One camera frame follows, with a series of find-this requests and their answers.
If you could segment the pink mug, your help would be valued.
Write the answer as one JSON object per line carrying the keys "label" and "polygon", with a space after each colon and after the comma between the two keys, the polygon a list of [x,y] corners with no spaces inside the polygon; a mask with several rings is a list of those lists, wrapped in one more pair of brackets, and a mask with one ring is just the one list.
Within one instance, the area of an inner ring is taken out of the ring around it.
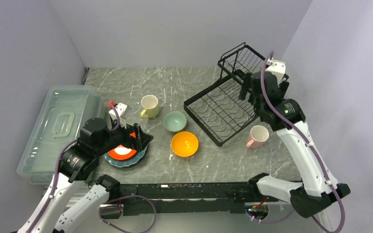
{"label": "pink mug", "polygon": [[252,149],[258,149],[268,140],[270,134],[266,127],[261,125],[253,126],[250,130],[246,147]]}

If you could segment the yellow ribbed bowl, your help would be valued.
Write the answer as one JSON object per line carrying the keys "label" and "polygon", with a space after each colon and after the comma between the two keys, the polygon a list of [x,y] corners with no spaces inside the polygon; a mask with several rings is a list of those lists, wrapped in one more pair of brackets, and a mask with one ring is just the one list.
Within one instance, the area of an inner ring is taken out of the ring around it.
{"label": "yellow ribbed bowl", "polygon": [[172,151],[179,157],[190,157],[199,148],[199,140],[191,132],[183,131],[176,133],[170,143]]}

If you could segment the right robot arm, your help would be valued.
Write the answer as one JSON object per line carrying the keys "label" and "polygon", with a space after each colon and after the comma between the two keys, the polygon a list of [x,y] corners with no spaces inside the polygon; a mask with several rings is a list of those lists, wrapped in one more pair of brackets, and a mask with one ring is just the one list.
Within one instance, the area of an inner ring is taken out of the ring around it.
{"label": "right robot arm", "polygon": [[339,183],[319,156],[298,102],[284,98],[288,81],[278,83],[277,77],[268,71],[263,79],[261,72],[241,76],[244,79],[239,100],[249,96],[254,113],[285,144],[302,179],[289,182],[260,173],[248,181],[250,199],[261,201],[270,196],[290,203],[296,213],[309,218],[336,202],[336,197],[349,195],[349,186]]}

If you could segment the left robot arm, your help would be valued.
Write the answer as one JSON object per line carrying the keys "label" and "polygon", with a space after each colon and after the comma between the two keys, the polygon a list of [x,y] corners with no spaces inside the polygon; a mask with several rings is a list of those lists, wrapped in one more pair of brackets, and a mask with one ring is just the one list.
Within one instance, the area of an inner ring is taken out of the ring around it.
{"label": "left robot arm", "polygon": [[89,207],[124,199],[120,182],[109,175],[102,175],[83,199],[65,209],[76,190],[98,167],[99,157],[118,146],[141,152],[152,140],[153,136],[143,132],[137,123],[124,128],[117,122],[114,128],[109,129],[103,118],[89,119],[81,128],[80,136],[61,150],[44,197],[18,232],[65,233],[82,221],[84,211]]}

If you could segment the orange plate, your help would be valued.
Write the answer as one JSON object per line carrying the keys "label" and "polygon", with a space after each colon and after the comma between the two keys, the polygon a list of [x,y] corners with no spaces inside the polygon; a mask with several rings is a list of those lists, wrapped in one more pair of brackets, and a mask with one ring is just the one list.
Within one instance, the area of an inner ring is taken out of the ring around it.
{"label": "orange plate", "polygon": [[117,161],[125,161],[133,158],[137,154],[137,150],[119,145],[113,150],[110,150],[107,155]]}

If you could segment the black wire dish rack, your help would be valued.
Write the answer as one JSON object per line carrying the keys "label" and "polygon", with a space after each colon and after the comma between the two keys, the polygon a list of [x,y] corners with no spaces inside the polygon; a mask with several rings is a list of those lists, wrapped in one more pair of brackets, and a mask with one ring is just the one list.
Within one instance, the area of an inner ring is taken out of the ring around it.
{"label": "black wire dish rack", "polygon": [[245,99],[240,100],[239,96],[245,78],[258,72],[264,60],[245,42],[239,44],[218,60],[220,77],[184,102],[186,113],[218,147],[258,118],[251,90]]}

